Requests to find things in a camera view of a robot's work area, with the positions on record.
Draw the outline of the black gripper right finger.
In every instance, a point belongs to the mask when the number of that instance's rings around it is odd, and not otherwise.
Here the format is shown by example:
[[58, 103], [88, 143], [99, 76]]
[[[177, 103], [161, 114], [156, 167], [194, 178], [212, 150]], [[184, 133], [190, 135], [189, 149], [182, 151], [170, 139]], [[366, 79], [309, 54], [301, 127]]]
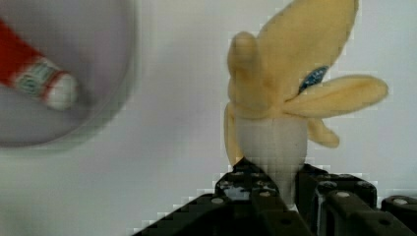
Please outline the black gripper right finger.
[[295, 203], [315, 236], [416, 236], [416, 200], [390, 196], [351, 174], [306, 164], [296, 175]]

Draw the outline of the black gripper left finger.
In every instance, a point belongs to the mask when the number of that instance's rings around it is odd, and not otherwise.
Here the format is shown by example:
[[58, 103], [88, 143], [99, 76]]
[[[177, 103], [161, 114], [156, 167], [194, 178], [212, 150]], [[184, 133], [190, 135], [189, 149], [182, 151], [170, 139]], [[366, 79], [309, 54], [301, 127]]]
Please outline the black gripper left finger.
[[203, 194], [132, 236], [314, 236], [260, 167], [243, 159]]

